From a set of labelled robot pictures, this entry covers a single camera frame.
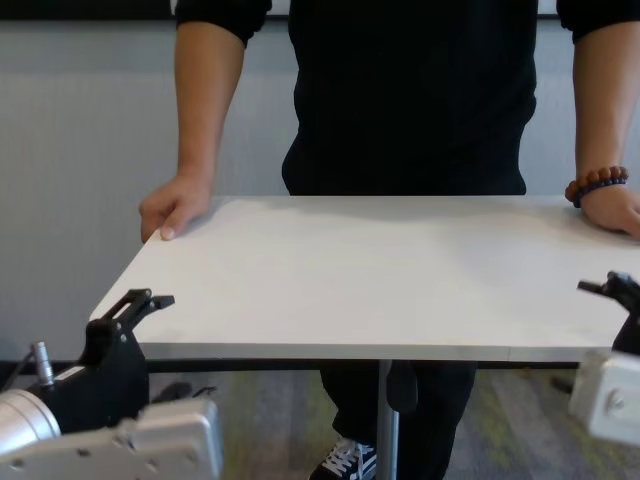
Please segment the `person's right hand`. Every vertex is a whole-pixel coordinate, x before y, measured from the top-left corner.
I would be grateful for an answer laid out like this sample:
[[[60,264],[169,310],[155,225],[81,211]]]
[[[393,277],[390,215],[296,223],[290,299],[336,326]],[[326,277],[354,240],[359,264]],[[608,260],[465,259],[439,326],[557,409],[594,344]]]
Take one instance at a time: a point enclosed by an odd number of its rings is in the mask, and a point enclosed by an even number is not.
[[[146,243],[156,231],[162,240],[175,239],[209,210],[211,195],[210,178],[177,174],[141,202],[141,241]]]

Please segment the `person's left hand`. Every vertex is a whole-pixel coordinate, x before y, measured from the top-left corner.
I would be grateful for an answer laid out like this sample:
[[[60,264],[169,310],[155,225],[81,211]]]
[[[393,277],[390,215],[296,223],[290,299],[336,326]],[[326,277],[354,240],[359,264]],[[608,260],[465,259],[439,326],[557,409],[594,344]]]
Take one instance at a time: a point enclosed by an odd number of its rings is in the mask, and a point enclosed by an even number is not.
[[[626,186],[606,186],[586,194],[581,209],[594,225],[639,239],[639,195]]]

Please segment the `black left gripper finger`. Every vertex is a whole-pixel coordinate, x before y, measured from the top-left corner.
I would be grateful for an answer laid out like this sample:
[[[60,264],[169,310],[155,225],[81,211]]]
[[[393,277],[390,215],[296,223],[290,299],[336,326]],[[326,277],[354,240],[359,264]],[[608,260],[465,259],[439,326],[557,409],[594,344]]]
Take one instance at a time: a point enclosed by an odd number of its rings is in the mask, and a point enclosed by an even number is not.
[[[173,295],[154,295],[150,289],[131,289],[94,323],[115,331],[133,331],[147,315],[174,303]]]
[[[194,390],[193,386],[187,382],[174,382],[167,385],[156,396],[154,396],[151,403],[164,403],[177,401],[182,399],[197,398],[201,396],[210,396],[216,391],[215,386],[204,386],[198,390]]]

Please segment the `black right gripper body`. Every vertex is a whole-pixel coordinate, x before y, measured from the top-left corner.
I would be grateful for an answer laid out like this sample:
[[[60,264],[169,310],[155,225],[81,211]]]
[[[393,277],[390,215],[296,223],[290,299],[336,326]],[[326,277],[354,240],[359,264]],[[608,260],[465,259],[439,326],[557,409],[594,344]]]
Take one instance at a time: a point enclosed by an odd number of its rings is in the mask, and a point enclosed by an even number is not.
[[[630,313],[616,335],[612,350],[633,356],[640,355],[639,314]]]

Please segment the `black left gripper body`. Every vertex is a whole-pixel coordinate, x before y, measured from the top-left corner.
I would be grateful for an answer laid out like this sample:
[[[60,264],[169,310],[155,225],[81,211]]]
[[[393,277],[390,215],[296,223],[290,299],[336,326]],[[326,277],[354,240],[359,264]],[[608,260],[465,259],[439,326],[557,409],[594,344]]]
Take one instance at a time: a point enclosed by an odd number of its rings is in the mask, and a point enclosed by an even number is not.
[[[93,320],[77,363],[60,373],[51,386],[27,390],[55,417],[63,434],[113,427],[134,418],[149,402],[146,360],[121,321]]]

